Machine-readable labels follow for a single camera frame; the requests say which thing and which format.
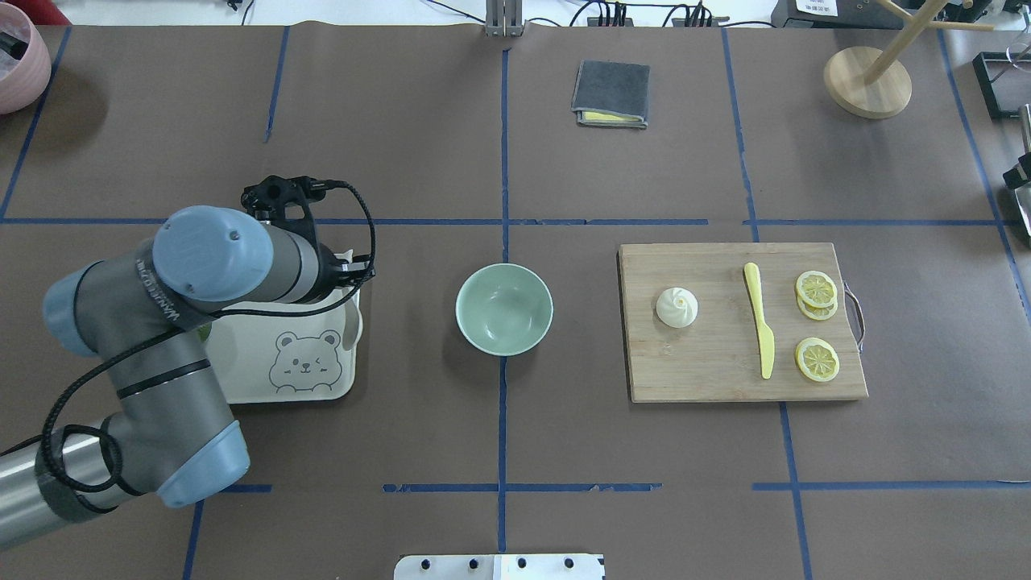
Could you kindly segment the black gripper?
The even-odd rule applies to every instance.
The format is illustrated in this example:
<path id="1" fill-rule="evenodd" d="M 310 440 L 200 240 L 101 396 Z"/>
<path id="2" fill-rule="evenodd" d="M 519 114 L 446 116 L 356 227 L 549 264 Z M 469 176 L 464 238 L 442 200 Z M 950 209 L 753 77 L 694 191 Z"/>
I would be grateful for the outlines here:
<path id="1" fill-rule="evenodd" d="M 284 232 L 273 235 L 274 247 L 281 241 L 295 247 L 296 276 L 280 300 L 325 300 L 334 289 L 356 287 L 356 264 L 321 243 L 312 214 L 313 203 L 323 201 L 328 191 L 347 186 L 342 180 L 268 176 L 243 189 L 244 212 Z"/>

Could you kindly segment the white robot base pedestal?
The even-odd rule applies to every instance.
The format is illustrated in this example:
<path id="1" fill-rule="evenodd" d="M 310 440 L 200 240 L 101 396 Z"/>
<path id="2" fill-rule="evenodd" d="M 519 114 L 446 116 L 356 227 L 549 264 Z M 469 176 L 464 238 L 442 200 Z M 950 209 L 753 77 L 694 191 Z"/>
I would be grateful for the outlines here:
<path id="1" fill-rule="evenodd" d="M 394 579 L 605 579 L 600 554 L 585 552 L 408 555 Z"/>

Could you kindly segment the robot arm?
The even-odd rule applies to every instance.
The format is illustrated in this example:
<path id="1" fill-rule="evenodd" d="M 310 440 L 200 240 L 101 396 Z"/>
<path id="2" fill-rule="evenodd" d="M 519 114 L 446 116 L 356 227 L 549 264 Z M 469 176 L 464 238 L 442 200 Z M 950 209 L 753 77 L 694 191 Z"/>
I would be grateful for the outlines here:
<path id="1" fill-rule="evenodd" d="M 323 245 L 310 205 L 344 180 L 269 176 L 242 208 L 193 205 L 135 250 L 54 283 L 42 316 L 69 352 L 98 359 L 56 399 L 40 432 L 2 453 L 2 547 L 31 542 L 154 493 L 170 509 L 235 484 L 250 456 L 199 329 L 265 316 L 252 304 L 323 313 L 375 275 Z"/>

